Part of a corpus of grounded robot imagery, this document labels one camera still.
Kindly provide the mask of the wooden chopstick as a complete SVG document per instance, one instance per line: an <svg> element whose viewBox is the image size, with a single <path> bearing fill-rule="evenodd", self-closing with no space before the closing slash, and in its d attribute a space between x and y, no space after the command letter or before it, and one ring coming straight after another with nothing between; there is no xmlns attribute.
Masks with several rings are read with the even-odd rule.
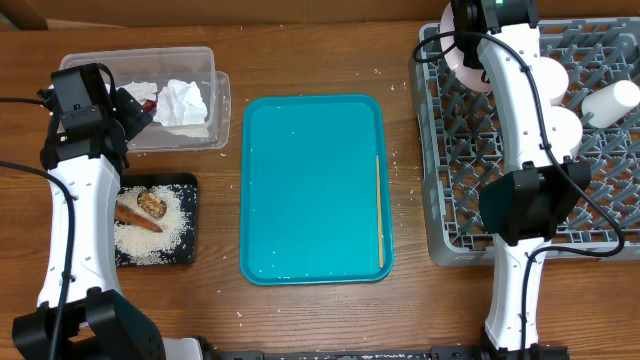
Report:
<svg viewBox="0 0 640 360"><path fill-rule="evenodd" d="M381 198L381 167L380 157L376 155L376 197L377 197L377 236L378 236L378 263L379 268L384 267L384 234L382 222L382 198Z"/></svg>

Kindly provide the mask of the white napkin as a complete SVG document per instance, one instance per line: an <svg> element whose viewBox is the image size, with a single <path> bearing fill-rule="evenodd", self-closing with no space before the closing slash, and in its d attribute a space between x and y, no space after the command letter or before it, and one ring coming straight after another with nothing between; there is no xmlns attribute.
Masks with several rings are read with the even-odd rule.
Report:
<svg viewBox="0 0 640 360"><path fill-rule="evenodd" d="M140 104L155 101L158 92L158 86L155 82L130 82L123 85L123 88Z"/></svg>
<svg viewBox="0 0 640 360"><path fill-rule="evenodd" d="M197 84L171 79L158 94L154 121L165 127L200 125L207 115Z"/></svg>

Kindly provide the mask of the large white plate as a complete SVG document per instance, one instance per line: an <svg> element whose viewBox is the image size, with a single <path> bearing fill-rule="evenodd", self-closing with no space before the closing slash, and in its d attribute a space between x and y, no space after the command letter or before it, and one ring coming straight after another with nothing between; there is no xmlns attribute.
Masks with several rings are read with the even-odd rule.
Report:
<svg viewBox="0 0 640 360"><path fill-rule="evenodd" d="M444 33L453 30L454 16L451 5L448 4L441 17L439 32ZM483 68L473 69L463 64L463 52L455 46L453 36L442 37L440 39L440 45L443 51L452 47L452 49L444 55L444 60L462 85L476 92L487 93L492 90L486 71Z"/></svg>

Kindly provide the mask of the cream bowl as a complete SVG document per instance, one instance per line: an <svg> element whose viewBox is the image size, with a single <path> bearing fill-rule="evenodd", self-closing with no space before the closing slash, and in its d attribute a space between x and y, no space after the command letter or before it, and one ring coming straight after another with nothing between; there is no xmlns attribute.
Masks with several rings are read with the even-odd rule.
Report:
<svg viewBox="0 0 640 360"><path fill-rule="evenodd" d="M581 145L583 126L571 110L552 106L544 115L544 123L551 151L559 163L565 157L574 158Z"/></svg>

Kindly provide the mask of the orange carrot piece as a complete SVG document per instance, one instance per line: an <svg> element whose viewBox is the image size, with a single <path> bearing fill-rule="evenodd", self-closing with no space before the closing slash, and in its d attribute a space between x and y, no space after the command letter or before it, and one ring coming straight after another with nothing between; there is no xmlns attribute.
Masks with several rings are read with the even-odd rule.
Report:
<svg viewBox="0 0 640 360"><path fill-rule="evenodd" d="M162 233L160 226L120 205L115 207L114 219L118 222L144 228L151 232Z"/></svg>

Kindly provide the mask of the pink bowl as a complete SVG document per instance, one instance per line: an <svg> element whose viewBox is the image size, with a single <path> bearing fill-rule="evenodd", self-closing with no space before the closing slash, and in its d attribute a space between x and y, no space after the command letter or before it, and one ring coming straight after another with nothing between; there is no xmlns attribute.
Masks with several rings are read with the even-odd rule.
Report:
<svg viewBox="0 0 640 360"><path fill-rule="evenodd" d="M553 106L559 106L569 87L568 73L559 61L550 57L541 57L540 64L543 94Z"/></svg>

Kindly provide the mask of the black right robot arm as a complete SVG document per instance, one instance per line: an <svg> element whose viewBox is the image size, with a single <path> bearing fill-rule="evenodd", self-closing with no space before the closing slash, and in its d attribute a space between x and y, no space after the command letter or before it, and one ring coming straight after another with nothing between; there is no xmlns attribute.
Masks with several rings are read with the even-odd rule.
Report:
<svg viewBox="0 0 640 360"><path fill-rule="evenodd" d="M442 22L459 57L451 69L470 88L490 85L503 136L505 173L479 200L495 247L484 350L492 359L566 359L567 348L539 343L535 320L551 240L591 181L588 165L573 159L579 120L544 90L534 2L453 1Z"/></svg>

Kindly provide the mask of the white upturned cup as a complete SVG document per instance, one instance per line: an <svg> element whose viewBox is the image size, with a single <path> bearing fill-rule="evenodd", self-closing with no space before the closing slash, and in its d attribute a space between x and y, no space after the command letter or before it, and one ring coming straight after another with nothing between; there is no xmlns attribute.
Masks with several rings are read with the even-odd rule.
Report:
<svg viewBox="0 0 640 360"><path fill-rule="evenodd" d="M607 128L639 104L639 87L629 80L620 80L587 96L581 110L591 114L588 123L595 128Z"/></svg>

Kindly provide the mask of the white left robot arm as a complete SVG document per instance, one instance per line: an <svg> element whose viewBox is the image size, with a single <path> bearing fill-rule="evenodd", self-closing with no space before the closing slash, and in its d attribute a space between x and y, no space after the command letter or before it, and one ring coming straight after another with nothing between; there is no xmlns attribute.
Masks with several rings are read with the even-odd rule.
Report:
<svg viewBox="0 0 640 360"><path fill-rule="evenodd" d="M47 274L35 312L15 318L14 346L25 359L214 359L201 337L165 338L122 295L114 215L127 145L152 120L108 67L52 73L39 91L51 112L40 152L52 195Z"/></svg>

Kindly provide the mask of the red snack wrapper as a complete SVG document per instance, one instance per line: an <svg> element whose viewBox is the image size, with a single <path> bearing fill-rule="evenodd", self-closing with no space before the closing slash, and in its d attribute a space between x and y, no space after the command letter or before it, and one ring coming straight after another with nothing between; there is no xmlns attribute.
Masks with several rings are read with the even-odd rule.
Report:
<svg viewBox="0 0 640 360"><path fill-rule="evenodd" d="M156 108L156 102L155 102L155 101L153 101L153 100L146 100L146 101L144 102L144 104L142 105L142 107L144 108L144 110L145 110L146 112L151 113L151 112L153 112L153 111L154 111L154 109Z"/></svg>

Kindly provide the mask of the brown crumbly food scrap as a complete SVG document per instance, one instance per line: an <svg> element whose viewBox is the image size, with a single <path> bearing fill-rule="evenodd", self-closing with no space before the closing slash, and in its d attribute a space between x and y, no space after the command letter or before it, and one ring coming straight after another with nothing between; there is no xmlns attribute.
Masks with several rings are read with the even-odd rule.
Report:
<svg viewBox="0 0 640 360"><path fill-rule="evenodd" d="M150 190L141 191L136 201L138 206L154 219L161 219L166 214L166 202Z"/></svg>

